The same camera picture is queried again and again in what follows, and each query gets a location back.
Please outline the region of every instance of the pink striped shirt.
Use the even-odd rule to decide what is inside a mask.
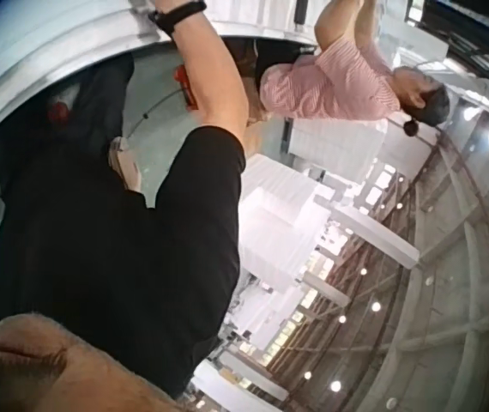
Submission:
[[[340,39],[320,56],[270,67],[260,98],[266,110],[288,118],[379,120],[401,109],[389,76],[374,43],[358,49]]]

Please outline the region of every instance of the person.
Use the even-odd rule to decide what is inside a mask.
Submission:
[[[409,136],[418,122],[444,122],[446,87],[414,68],[392,71],[380,56],[373,41],[376,7],[377,0],[332,0],[315,26],[317,57],[292,42],[258,41],[256,85],[265,110],[347,120],[379,120],[403,110],[411,117]]]
[[[155,209],[107,161],[130,55],[87,73],[61,130],[49,131],[42,106],[0,128],[0,411],[179,410],[173,399],[218,342],[239,273],[248,102],[203,13],[172,36],[202,125]]]

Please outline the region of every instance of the black watch strap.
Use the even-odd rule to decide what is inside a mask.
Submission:
[[[172,37],[174,28],[178,23],[192,15],[201,13],[206,9],[207,4],[203,0],[199,0],[197,2],[186,3],[166,14],[155,10],[149,15],[149,20],[155,23],[163,32]]]

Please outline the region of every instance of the black t-shirt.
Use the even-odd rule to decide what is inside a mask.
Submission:
[[[237,284],[244,168],[233,135],[194,130],[148,209],[106,162],[49,148],[6,201],[0,320],[53,318],[177,397]]]

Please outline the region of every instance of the black pants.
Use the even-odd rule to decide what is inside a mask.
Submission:
[[[123,134],[126,88],[134,60],[124,54],[83,73],[69,122],[54,128],[48,121],[49,91],[33,97],[0,124],[0,187],[5,198],[18,174],[52,144],[73,144],[93,157],[103,157],[113,139]]]
[[[304,54],[300,43],[287,40],[257,40],[256,87],[259,90],[263,74],[276,64],[294,64]]]

